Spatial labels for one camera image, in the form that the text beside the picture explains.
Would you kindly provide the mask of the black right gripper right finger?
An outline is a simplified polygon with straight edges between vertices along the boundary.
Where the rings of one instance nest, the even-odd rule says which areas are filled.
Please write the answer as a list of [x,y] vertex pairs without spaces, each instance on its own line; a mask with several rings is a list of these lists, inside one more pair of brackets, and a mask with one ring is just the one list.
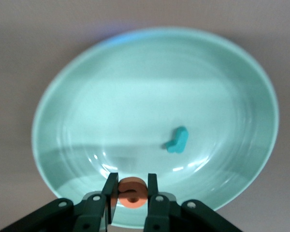
[[156,174],[149,174],[148,212],[144,232],[242,232],[198,200],[179,205],[176,197],[158,190]]

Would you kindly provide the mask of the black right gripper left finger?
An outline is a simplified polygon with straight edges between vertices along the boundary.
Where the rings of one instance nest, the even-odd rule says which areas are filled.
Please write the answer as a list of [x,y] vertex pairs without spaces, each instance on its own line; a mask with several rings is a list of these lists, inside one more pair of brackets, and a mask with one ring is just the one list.
[[118,198],[118,174],[109,174],[102,191],[78,204],[59,198],[8,225],[0,232],[107,232]]

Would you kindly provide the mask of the orange foam letter e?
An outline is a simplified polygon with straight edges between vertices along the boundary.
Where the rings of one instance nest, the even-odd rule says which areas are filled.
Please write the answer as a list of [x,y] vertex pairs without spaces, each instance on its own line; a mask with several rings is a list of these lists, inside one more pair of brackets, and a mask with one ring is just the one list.
[[119,201],[126,208],[136,209],[147,202],[147,185],[138,177],[127,177],[120,180],[118,191]]

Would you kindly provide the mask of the teal foam letter r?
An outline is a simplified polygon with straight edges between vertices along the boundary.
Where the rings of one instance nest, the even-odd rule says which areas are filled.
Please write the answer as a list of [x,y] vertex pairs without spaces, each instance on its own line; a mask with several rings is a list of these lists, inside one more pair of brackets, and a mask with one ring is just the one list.
[[189,138],[189,132],[186,127],[181,126],[174,130],[171,140],[167,141],[163,148],[168,153],[180,154],[184,152]]

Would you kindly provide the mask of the mint green plate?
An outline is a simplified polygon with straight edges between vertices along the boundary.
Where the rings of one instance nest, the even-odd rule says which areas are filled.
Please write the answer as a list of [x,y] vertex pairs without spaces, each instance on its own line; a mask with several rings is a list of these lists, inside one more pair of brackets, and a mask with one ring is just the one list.
[[[98,43],[55,77],[35,113],[32,149],[59,198],[78,203],[110,173],[154,173],[179,203],[217,210],[262,171],[278,125],[273,86],[245,50],[204,31],[144,29]],[[168,153],[181,126],[186,148]]]

